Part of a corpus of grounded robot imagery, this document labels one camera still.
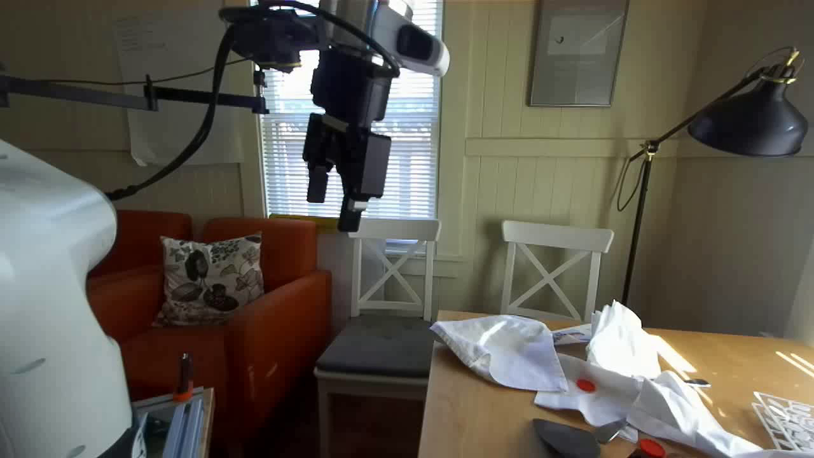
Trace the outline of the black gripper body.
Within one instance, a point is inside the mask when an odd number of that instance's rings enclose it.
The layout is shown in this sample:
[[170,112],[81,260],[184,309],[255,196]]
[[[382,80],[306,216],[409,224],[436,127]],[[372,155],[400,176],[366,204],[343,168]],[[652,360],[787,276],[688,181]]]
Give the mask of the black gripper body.
[[398,69],[348,48],[329,48],[314,72],[311,94],[323,116],[307,120],[304,162],[335,168],[343,196],[382,200],[393,140],[372,130],[386,112]]

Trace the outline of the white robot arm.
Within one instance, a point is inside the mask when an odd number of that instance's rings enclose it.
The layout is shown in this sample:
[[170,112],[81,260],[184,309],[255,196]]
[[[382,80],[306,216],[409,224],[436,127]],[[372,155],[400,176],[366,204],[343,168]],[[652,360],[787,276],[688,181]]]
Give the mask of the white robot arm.
[[214,435],[240,452],[330,337],[330,276],[307,220],[220,216],[208,242],[262,240],[259,295],[214,326],[164,326],[161,234],[184,215],[118,216],[94,187],[3,148],[3,458],[118,458],[129,399],[194,356],[217,396]]

